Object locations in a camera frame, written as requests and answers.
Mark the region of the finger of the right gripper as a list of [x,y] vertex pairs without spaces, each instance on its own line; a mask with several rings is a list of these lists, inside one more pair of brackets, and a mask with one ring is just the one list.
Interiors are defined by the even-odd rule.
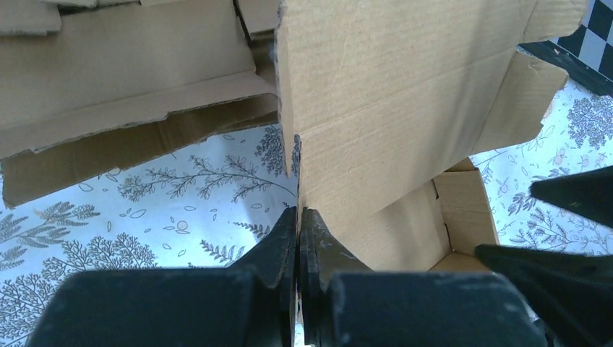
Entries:
[[474,254],[525,296],[561,346],[612,345],[612,256],[493,244]]
[[612,167],[535,181],[532,197],[612,227]]

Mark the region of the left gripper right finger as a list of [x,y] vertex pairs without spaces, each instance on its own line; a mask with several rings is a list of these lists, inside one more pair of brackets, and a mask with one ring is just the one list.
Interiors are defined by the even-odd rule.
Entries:
[[313,346],[329,346],[330,321],[327,287],[333,274],[371,272],[330,232],[318,210],[304,208],[299,232],[299,289],[304,341]]

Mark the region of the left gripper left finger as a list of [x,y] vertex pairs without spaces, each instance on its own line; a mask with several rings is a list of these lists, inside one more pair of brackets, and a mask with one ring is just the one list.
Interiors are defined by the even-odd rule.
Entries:
[[232,264],[249,276],[244,346],[293,346],[296,324],[297,208],[286,208],[270,233]]

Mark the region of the brown cardboard box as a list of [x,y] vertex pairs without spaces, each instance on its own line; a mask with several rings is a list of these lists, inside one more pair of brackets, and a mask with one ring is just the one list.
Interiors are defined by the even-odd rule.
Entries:
[[482,270],[498,241],[469,157],[528,142],[567,72],[517,50],[586,1],[283,1],[280,125],[300,207],[375,270]]

